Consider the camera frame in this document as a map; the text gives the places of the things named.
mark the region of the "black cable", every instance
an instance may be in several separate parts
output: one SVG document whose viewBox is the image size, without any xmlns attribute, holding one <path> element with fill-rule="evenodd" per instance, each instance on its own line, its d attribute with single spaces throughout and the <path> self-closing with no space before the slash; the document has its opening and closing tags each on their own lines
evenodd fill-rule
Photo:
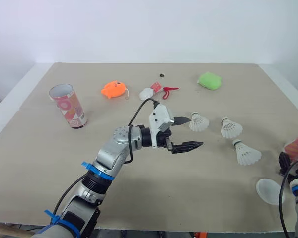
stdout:
<svg viewBox="0 0 298 238">
<path fill-rule="evenodd" d="M 129 146 L 130 160 L 125 161 L 125 164 L 129 164 L 134 160 L 133 149 L 131 147 L 131 129 L 132 128 L 133 128 L 133 125 L 130 125 L 128 129 L 128 146 Z"/>
<path fill-rule="evenodd" d="M 132 146 L 131 146 L 131 129 L 133 127 L 133 125 L 131 125 L 131 123 L 133 123 L 135 117 L 137 116 L 138 112 L 140 111 L 140 109 L 143 107 L 143 105 L 148 102 L 148 101 L 153 101 L 154 104 L 158 104 L 159 102 L 156 101 L 155 99 L 152 99 L 152 98 L 147 98 L 146 100 L 144 100 L 140 106 L 138 107 L 137 111 L 135 112 L 135 114 L 133 115 L 133 117 L 131 118 L 128 126 L 129 126 L 129 129 L 128 129 L 128 146 L 129 146 L 129 154 L 130 154 L 130 160 L 128 161 L 125 161 L 124 164 L 129 164 L 133 161 L 134 159 L 134 156 L 133 156 L 133 149 L 132 149 Z"/>
<path fill-rule="evenodd" d="M 285 176 L 283 178 L 283 182 L 282 185 L 280 187 L 280 191 L 279 191 L 279 217 L 280 217 L 280 222 L 282 223 L 282 227 L 284 230 L 284 234 L 286 236 L 286 238 L 290 238 L 289 234 L 287 232 L 286 226 L 285 226 L 285 221 L 284 221 L 284 216 L 283 216 L 283 193 L 284 193 L 284 187 L 285 187 L 285 183 L 287 180 L 287 177 L 289 175 L 290 170 L 296 165 L 298 164 L 298 160 L 296 162 L 294 162 L 286 171 Z"/>
<path fill-rule="evenodd" d="M 147 98 L 146 100 L 144 100 L 144 101 L 140 104 L 140 106 L 138 107 L 138 109 L 137 109 L 137 111 L 135 112 L 134 116 L 131 118 L 131 120 L 130 120 L 128 126 L 130 126 L 131 123 L 133 123 L 133 121 L 134 121 L 135 117 L 137 116 L 138 112 L 140 111 L 140 109 L 143 107 L 143 105 L 144 105 L 147 101 L 153 101 L 154 103 L 158 103 L 158 101 L 156 101 L 155 99 L 152 99 L 152 98 Z"/>
<path fill-rule="evenodd" d="M 84 177 L 85 177 L 86 174 L 80 176 L 78 179 L 75 180 L 75 182 L 73 182 L 69 187 L 68 189 L 66 189 L 66 191 L 63 193 L 63 195 L 61 196 L 61 198 L 59 199 L 58 203 L 56 204 L 55 208 L 54 208 L 54 211 L 53 211 L 53 214 L 56 215 L 56 212 L 58 211 L 58 208 L 61 204 L 61 202 L 63 201 L 64 197 L 66 196 L 66 194 L 68 194 L 68 192 L 79 182 L 81 181 Z"/>
<path fill-rule="evenodd" d="M 31 228 L 31 229 L 28 229 L 28 230 L 25 230 L 25 231 L 32 231 L 32 230 L 36 230 L 36 229 L 42 229 L 43 227 L 36 227 L 36 228 Z"/>
</svg>

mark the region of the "cylindrical container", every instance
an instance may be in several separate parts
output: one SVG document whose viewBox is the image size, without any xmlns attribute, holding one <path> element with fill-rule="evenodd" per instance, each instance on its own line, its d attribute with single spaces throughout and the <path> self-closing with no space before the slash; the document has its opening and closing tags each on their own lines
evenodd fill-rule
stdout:
<svg viewBox="0 0 298 238">
<path fill-rule="evenodd" d="M 298 160 L 298 137 L 284 146 L 284 152 L 289 155 L 292 161 Z"/>
<path fill-rule="evenodd" d="M 70 84 L 56 85 L 50 90 L 49 95 L 55 101 L 71 128 L 79 129 L 86 125 L 85 113 Z"/>
</svg>

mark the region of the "cardboard surface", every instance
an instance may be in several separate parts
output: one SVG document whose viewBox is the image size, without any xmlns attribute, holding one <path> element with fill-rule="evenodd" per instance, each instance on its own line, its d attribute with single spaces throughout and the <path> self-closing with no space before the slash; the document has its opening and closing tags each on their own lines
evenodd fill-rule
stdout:
<svg viewBox="0 0 298 238">
<path fill-rule="evenodd" d="M 196 81 L 200 74 L 219 75 L 222 86 L 210 91 Z M 130 90 L 108 100 L 100 91 L 113 80 Z M 256 182 L 280 183 L 278 154 L 298 136 L 298 111 L 254 64 L 54 64 L 0 134 L 0 222 L 45 225 L 66 188 L 85 173 L 82 161 L 93 161 L 116 127 L 126 125 L 141 103 L 138 93 L 159 81 L 179 87 L 155 96 L 175 116 L 198 111 L 210 120 L 204 132 L 188 124 L 171 128 L 171 141 L 203 141 L 200 148 L 172 155 L 164 148 L 134 153 L 100 206 L 98 227 L 156 231 L 280 231 L 278 207 L 257 195 Z M 49 99 L 60 83 L 74 87 L 88 123 L 71 129 Z M 151 103 L 134 125 L 148 123 Z M 260 150 L 252 166 L 237 163 L 232 140 L 221 137 L 221 117 L 243 125 L 238 138 Z M 294 228 L 294 198 L 286 193 L 284 217 Z"/>
</svg>

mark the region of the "white shuttlecock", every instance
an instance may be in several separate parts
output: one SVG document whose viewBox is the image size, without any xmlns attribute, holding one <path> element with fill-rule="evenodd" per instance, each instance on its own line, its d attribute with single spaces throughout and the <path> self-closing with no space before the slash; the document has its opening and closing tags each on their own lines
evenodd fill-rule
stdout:
<svg viewBox="0 0 298 238">
<path fill-rule="evenodd" d="M 232 139 L 242 133 L 243 127 L 231 121 L 229 118 L 222 118 L 221 135 L 226 139 Z"/>
<path fill-rule="evenodd" d="M 206 117 L 201 116 L 197 112 L 191 114 L 191 121 L 189 127 L 192 131 L 204 131 L 209 126 L 209 120 Z"/>
<path fill-rule="evenodd" d="M 233 145 L 236 149 L 237 161 L 240 165 L 254 164 L 262 157 L 262 153 L 260 151 L 250 148 L 241 140 L 234 140 Z"/>
</svg>

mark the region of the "pink patterned cup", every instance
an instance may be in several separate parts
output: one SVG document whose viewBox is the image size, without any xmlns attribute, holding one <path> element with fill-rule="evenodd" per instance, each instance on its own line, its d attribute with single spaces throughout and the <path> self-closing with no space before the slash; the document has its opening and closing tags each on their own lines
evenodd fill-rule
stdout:
<svg viewBox="0 0 298 238">
<path fill-rule="evenodd" d="M 70 84 L 56 85 L 50 90 L 49 95 L 61 110 L 71 128 L 79 129 L 86 125 L 85 113 Z"/>
</svg>

